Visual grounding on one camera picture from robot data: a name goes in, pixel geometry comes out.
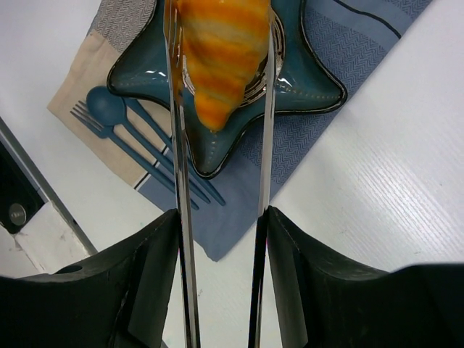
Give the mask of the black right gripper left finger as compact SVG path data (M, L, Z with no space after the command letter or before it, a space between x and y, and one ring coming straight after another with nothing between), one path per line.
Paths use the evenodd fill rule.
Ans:
M1 278L2 347L161 347L178 258L169 210L55 274Z

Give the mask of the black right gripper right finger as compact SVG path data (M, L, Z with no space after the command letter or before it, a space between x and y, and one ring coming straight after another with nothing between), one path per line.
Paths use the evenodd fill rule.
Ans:
M386 272L270 208L268 254L284 347L461 347L463 265Z

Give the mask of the orange striped croissant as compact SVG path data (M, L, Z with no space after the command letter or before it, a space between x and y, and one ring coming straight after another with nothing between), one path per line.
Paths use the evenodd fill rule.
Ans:
M224 129L268 55L274 15L269 1L166 1L164 35L171 92L181 101L183 74L208 130Z

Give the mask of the stainless steel tongs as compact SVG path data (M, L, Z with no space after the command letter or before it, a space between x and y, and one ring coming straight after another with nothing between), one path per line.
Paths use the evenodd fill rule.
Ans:
M172 141L177 163L186 162L186 126L183 111L183 47L181 14L176 1L164 5L163 32L165 37L167 78L170 89L170 116ZM249 316L249 347L260 346L262 322L262 290L264 284L266 240L268 232L268 207L270 203L271 167L273 158L273 128L276 97L276 51L273 37L268 37L268 62L266 72L265 114L263 125L262 161L260 170L260 195L256 239L252 297ZM175 174L177 210L181 217L181 277L186 346L200 347L199 309L197 302L196 270L193 231L191 226L190 191L182 174Z

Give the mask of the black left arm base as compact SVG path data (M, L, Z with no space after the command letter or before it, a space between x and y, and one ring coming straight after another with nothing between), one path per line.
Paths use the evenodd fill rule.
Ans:
M17 153L1 136L1 225L16 234L45 205L46 197Z

